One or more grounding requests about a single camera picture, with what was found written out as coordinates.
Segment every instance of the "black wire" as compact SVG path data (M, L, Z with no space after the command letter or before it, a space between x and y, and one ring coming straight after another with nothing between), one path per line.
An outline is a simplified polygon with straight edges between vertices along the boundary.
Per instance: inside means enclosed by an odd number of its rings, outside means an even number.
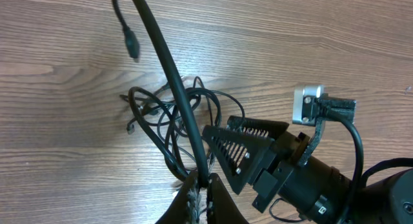
M394 167L413 167L413 158L395 158L382 161L373 167L369 168L361 177L360 186L365 188L368 178L376 172Z
M156 97L153 96L150 92L146 91L143 88L139 87L132 87L129 90L128 97L129 97L129 105L130 108L132 109L132 112L134 113L134 116L136 118L136 121L139 123L143 131L147 134L147 136L155 143L155 145L158 147L158 149L162 152L162 154L165 156L165 159L167 161L167 166L171 170L171 172L178 177L184 177L184 179L188 176L188 173L184 168L179 166L179 163L177 162L177 159L172 155L172 153L165 147L165 144L160 140L160 138L155 134L155 132L149 127L149 125L145 122L144 117L141 115L136 101L135 101L135 92L140 92L144 95L147 95L151 97L153 100L159 102L159 106L163 109L164 112L172 119L172 115L170 114L169 110L166 109L166 107L162 104L162 102Z
M270 212L270 215L271 215L274 219L276 219L276 220L278 220L278 221L283 221L283 222L286 222L286 223L299 223L299 222L305 221L305 219L301 219L301 218L300 218L300 220L291 220L291 219L285 219L285 218L279 218L279 217L277 217L275 214L272 213L272 207L274 207L274 205L276 205L276 204L278 203L278 201L284 201L284 202L286 202L283 198L277 198L277 199L273 202L273 204L270 206L269 212Z
M119 22L122 25L122 29L123 31L126 31L129 29L129 26L126 24L126 21L123 19L122 13L121 13L121 9L119 8L119 3L117 2L117 0L112 0L112 6L114 7L115 10L115 14L117 16L117 19L119 20Z
M354 196L356 195L357 190L360 188L361 175L363 173L363 143L361 142L361 137L356 127L351 121L349 121L345 116L331 110L327 109L325 111L325 117L330 118L334 121L341 122L347 130L350 132L353 137L354 147L356 149L356 166L354 167L353 179L350 184L349 192L346 196L346 200L341 208L341 211L338 213L337 220L345 217L345 214L348 212L351 203L353 202Z
M196 87L196 82L199 81L199 84L201 85L201 88L197 88ZM162 91L169 89L169 87L166 85L164 85L163 88L166 89L162 89ZM202 80L199 77L195 77L194 79L194 86L190 87L190 88L186 88L185 89L186 94L189 98L189 100L195 100L196 102L192 105L192 110L195 110L200 102L201 102L201 96L205 96L206 97L206 101L208 103L208 112L210 114L210 123L211 125L215 125L217 127L220 126L221 124L221 120L222 120L222 114L221 114L221 105L219 103L219 100L216 96L216 94L222 95L222 96L226 96L229 97L230 99L232 99L240 108L241 110L241 114L243 116L243 118L245 118L245 112L244 109L241 105L241 103L239 103L239 101L237 99L235 99L234 97L224 93L224 92L219 92L219 91L212 91L212 90L208 90L205 88ZM148 96L147 98L138 98L134 96L134 92L139 92L142 93L146 96ZM182 151L184 154L186 154L187 156L189 156L193 161L196 162L196 159L193 155L191 155L188 151L186 151L185 149L181 148L178 146L177 144L177 139L179 136L181 137L187 137L187 134L184 134L183 132L185 132L185 127L183 124L183 120L180 116L177 115L177 106L175 104L175 101L161 101L159 98L156 97L155 94L159 94L159 90L157 90L156 92L154 92L153 94L151 94L150 92L144 90L143 88L139 88L139 87L134 87L131 88L129 91L129 95L127 97L127 101L129 102L129 105L132 109L132 112L138 115L135 115L135 117L130 120L128 122L128 128L130 128L133 125L133 122L138 121L138 124L141 125L142 129L145 131L146 134L148 134L148 136L152 139L156 139L156 141L160 140L162 142L161 146L158 146L157 143L155 143L157 145L158 148L162 148L162 153L164 154L164 152L169 152L171 157L175 159L175 162L172 162L172 160L170 159L170 156L168 153L165 153L165 163L167 165L167 167L169 168L169 170L171 171L171 173L173 173L173 175L175 175L176 178L180 179L180 180L185 180L185 178L188 175L188 172L190 172L191 170L196 170L197 168L185 168L185 166L183 165L181 156L180 156L180 152ZM124 95L120 95L120 98L125 100L125 96ZM216 110L216 116L215 116L215 120L214 117L212 115L212 107L210 104L210 100L215 104L217 110ZM150 107L148 110L144 110L139 109L138 108L138 104L136 104L136 101L144 101L144 103L146 104L150 104L150 103L155 103L157 104L157 106L154 107ZM144 117L146 115L148 115L149 113L151 113L153 110L162 110L162 113L159 116L158 122L157 123L150 123L148 121L146 121L144 119ZM168 116L169 120L168 121L164 121L163 122L163 118L165 116ZM166 132L166 136L165 138L162 136L161 134L161 127L162 126L166 126L168 125L167 128L167 132ZM154 133L154 131L152 129L150 129L150 126L156 127L157 128L157 135ZM206 155L206 157L209 160L209 165L210 168L211 166L214 164L214 155L211 153L210 150L208 150L208 153Z
M154 15L145 0L132 0L135 4L142 22L146 28L149 38L155 48L159 62L163 68L165 76L174 95L177 108L182 116L182 121L186 132L188 133L189 142L192 147L192 152L196 158L198 170L198 183L200 187L208 187L208 162L205 156L201 134L199 133L197 123L193 111L191 110L188 94L186 94L181 76L176 68L174 59L168 49L162 32L156 23Z

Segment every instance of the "cable connector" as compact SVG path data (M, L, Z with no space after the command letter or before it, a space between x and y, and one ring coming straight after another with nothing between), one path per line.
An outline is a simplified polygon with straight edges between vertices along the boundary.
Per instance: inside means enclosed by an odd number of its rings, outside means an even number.
M129 56L137 63L139 60L140 46L135 33L128 27L123 29L123 34L125 35L125 45Z
M135 132L135 125L134 125L134 124L128 125L128 126L126 127L126 130L128 131L128 134L129 134L129 135L130 135L130 134L133 134L133 133Z

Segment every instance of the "wooden table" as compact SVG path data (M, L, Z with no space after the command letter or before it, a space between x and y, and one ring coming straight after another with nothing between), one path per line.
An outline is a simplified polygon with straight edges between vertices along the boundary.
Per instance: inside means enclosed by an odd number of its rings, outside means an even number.
M324 84L358 101L365 169L413 157L413 0L147 2L181 75L232 94L248 117L291 122L294 87ZM118 95L166 79L132 2L120 5L141 43L138 64L110 0L0 0L1 224L154 223L172 201L163 156L139 128L125 130L132 113ZM220 99L225 125L239 110ZM203 103L200 127L205 112ZM352 176L354 147L339 123L314 155ZM251 206L250 187L230 193L249 222L276 223ZM274 212L296 215L288 205Z

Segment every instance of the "black cylinder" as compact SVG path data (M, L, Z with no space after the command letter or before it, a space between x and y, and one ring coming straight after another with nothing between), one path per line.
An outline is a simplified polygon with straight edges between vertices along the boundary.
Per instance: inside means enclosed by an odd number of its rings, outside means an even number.
M355 224L413 223L413 169L364 188L356 197Z
M296 167L279 195L316 223L333 223L342 209L350 180L320 160L310 157Z

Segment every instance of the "curved wire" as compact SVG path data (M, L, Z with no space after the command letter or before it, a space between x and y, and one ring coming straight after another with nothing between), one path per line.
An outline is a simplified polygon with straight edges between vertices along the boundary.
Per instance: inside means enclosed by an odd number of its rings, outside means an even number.
M291 220L291 219L286 219L286 218L279 218L279 217L277 217L275 214L272 213L272 207L274 207L274 205L276 205L276 204L278 203L278 201L284 201L284 202L286 202L283 198L277 198L277 199L273 202L273 204L270 206L269 212L270 212L271 217L273 217L274 219L276 219L276 220L278 220L278 221L283 221L283 222L285 222L285 223L299 223L299 222L305 221L305 219L301 219L301 218L300 218L300 220Z
M117 0L112 0L112 6L114 7L117 19L119 20L119 22L122 25L123 31L128 30L129 26L126 24L126 21L123 19L121 9L119 8L119 4L118 4Z
M368 178L376 172L394 167L413 167L413 158L395 158L382 161L373 167L369 168L361 177L360 186L365 188Z
M196 87L196 83L197 81L199 81L199 84L201 85L201 88ZM134 93L133 96L130 94L131 90L134 90L134 92L139 92L143 95L148 96L147 98L140 98L140 97L135 97ZM168 84L164 85L162 88L162 91L169 89ZM160 142L162 142L161 146L158 146L157 143L155 143L157 145L157 147L162 148L161 152L164 154L165 156L165 163L167 165L167 167L169 168L169 170L171 171L171 173L173 173L173 175L175 175L176 178L180 179L180 180L184 180L187 175L188 172L190 172L191 170L196 170L197 168L186 168L182 162L181 156L180 156L180 152L183 152L184 154L186 154L191 160L196 162L195 157L189 153L188 151L186 151L185 149L183 149L182 147L180 147L177 144L177 139L179 138L179 136L181 137L188 137L186 134L186 130L185 130L185 126L183 124L183 120L180 116L178 116L177 114L177 106L175 104L175 101L161 101L159 98L157 98L156 95L158 95L160 92L158 92L159 90L157 90L157 92L154 92L153 94L144 90L143 88L139 88L139 87L134 87L131 88L129 95L126 97L124 95L120 95L120 98L123 99L124 101L128 101L130 103L130 107L132 109L132 112L134 113L134 118L131 119L128 122L128 128L130 128L133 123L135 121L138 121L138 124L141 126L141 128L145 131L146 134L148 134L148 136L152 139L157 139L160 140ZM240 102L238 102L237 99L235 99L234 97L224 93L224 92L220 92L220 91L213 91L213 90L208 90L205 88L201 78L199 77L195 77L194 79L194 85L190 88L186 88L185 89L186 94L189 98L189 100L195 100L196 102L192 105L192 110L195 110L199 104L201 103L201 96L205 96L206 97L206 101L208 103L208 112L209 112L209 116L210 116L210 123L211 125L215 125L217 127L220 126L221 124L221 120L222 120L222 114L221 114L221 105L219 103L219 100L216 96L216 94L222 95L222 96L226 96L229 97L231 100L233 100L241 109L241 113L243 115L243 118L245 117L245 112L244 109L241 105ZM155 103L156 106L154 107L148 107L148 109L143 109L142 106L138 106L138 104L136 103L136 101L144 101L145 105L151 104L151 103ZM212 115L212 107L211 107L211 103L213 102L217 108L216 110L216 116L215 119ZM160 116L159 119L157 121L157 123L150 123L147 120L145 120L145 116L150 114L151 112L153 112L154 110L160 110ZM164 117L168 116L168 121L163 121ZM162 126L168 126L167 127L167 131L166 131L166 135L165 137L163 137L163 135L161 134L161 127ZM150 127L156 127L156 132L157 134L154 134L155 136L152 135L152 133L155 133ZM210 149L208 150L207 154L206 154L206 158L207 161L209 161L208 165L208 172L210 173L210 171L212 170L212 167L214 166L214 162L215 162L215 157L213 155L213 153L211 153Z
M356 150L356 166L354 167L353 178L350 184L350 189L348 191L347 197L344 201L341 211L338 212L339 215L337 216L337 220L339 221L345 217L345 214L348 212L350 205L354 200L354 196L356 195L357 190L360 188L360 181L361 175L363 173L364 161L363 143L361 142L361 137L356 127L345 116L342 116L341 114L331 109L328 109L325 112L325 117L330 118L334 121L339 121L346 127L346 129L350 132L353 138L354 148Z

